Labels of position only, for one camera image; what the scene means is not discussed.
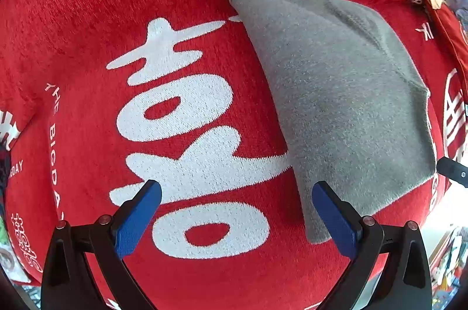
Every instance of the red cloth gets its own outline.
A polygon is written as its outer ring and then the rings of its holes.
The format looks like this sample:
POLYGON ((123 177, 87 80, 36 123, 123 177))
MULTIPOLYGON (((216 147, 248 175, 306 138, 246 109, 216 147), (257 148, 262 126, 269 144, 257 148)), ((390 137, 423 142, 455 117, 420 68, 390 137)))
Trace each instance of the red cloth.
MULTIPOLYGON (((445 92, 453 61, 437 40, 426 41, 415 31, 426 22, 419 6, 404 0, 353 1, 379 11, 413 57, 431 90, 428 116, 440 158, 446 96, 453 99, 460 91, 460 81, 453 75, 445 92)), ((191 170, 178 176, 184 182, 181 199, 161 205, 156 214, 157 242, 151 224, 136 252, 125 259, 155 305, 161 310, 302 310, 324 298, 347 259, 332 242, 311 245, 305 238, 293 172, 291 168, 282 172, 273 158, 282 156, 286 146, 271 94, 242 24, 229 19, 236 13, 228 0, 1 0, 0 12, 0 57, 13 76, 4 84, 29 92, 34 112, 12 149, 13 161, 23 160, 27 169, 11 177, 6 194, 8 215, 21 217, 27 248, 37 256, 39 269, 27 263, 13 238, 32 276, 41 280, 46 241, 58 218, 63 215, 79 225, 114 213, 117 207, 109 194, 142 181, 127 163, 136 161, 132 166, 140 174, 156 166, 155 161, 172 166, 169 159, 177 160, 190 146, 189 151, 195 152, 184 154, 182 162, 191 170), (225 23, 193 38, 171 33, 181 40, 174 41, 173 48, 170 32, 165 33, 164 40, 151 49, 161 54, 164 68, 177 58, 174 52, 198 50, 202 56, 191 54, 199 59, 173 66, 156 80, 129 86, 128 77, 142 69, 144 60, 114 70, 106 66, 143 45, 148 23, 156 18, 165 18, 174 30, 225 23), (156 95, 161 95, 162 102, 151 106, 148 103, 156 95), (201 104, 191 107, 199 97, 201 104), (119 125, 118 116, 131 100, 143 106, 130 111, 135 117, 119 125), (171 113, 174 118, 166 121, 171 113), (146 140, 144 131, 133 132, 133 127, 147 123, 145 118, 156 120, 149 126, 161 128, 161 139, 146 140), (210 181, 207 186, 203 186, 205 180, 190 179, 210 169, 221 176, 224 165, 210 158, 238 163, 231 152, 242 159, 235 177, 210 181), (238 188, 226 190, 229 185, 238 188), (191 186, 197 187, 197 195, 186 198, 184 187, 191 186), (168 229, 178 233, 168 238, 158 230, 170 224, 171 216, 178 217, 168 229), (203 216, 214 224, 192 227, 187 233, 178 228, 183 221, 189 221, 188 227, 190 221, 197 225, 203 216), (183 247, 191 254, 170 255, 183 247)), ((24 104, 0 95, 0 108, 15 114, 24 104)), ((450 156, 462 143, 452 142, 450 156)), ((172 171, 178 174, 177 168, 172 171)), ((388 224, 402 225, 409 219, 423 223, 444 189, 445 178, 436 176, 376 217, 388 224)), ((13 227, 19 228, 10 222, 10 234, 13 227)), ((102 278, 97 281, 104 297, 112 298, 102 278)))

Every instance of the screw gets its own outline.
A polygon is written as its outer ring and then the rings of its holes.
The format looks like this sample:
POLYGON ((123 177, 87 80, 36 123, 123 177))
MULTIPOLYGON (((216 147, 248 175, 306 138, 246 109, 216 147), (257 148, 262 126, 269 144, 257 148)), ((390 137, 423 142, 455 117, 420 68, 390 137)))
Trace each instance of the screw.
POLYGON ((409 229, 411 229, 412 231, 416 231, 417 230, 417 223, 413 220, 410 220, 408 222, 408 227, 409 229))
POLYGON ((57 229, 63 229, 66 227, 66 221, 65 220, 61 220, 57 223, 57 229))
POLYGON ((103 215, 98 219, 99 224, 102 226, 105 226, 106 224, 109 224, 112 220, 112 216, 110 215, 103 215))
POLYGON ((373 226, 375 224, 375 219, 372 217, 372 216, 364 216, 362 218, 362 221, 364 222, 364 224, 366 224, 367 226, 373 226))

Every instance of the folded gray cloth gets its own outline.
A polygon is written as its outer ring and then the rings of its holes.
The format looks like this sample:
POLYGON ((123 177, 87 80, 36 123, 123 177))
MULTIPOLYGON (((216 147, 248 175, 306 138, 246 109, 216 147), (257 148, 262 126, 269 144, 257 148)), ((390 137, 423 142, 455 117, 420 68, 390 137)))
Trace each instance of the folded gray cloth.
POLYGON ((376 11, 345 0, 230 2, 270 85, 310 242, 329 239, 311 201, 317 181, 366 215, 434 175, 429 90, 376 11))

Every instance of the cloth fold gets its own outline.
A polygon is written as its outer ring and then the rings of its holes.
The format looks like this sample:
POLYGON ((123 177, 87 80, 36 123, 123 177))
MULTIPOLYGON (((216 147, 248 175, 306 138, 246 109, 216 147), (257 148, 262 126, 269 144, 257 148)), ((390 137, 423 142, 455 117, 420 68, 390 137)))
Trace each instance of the cloth fold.
POLYGON ((346 0, 230 0, 263 66, 288 145, 307 239, 325 180, 362 215, 434 175, 429 90, 392 28, 346 0))

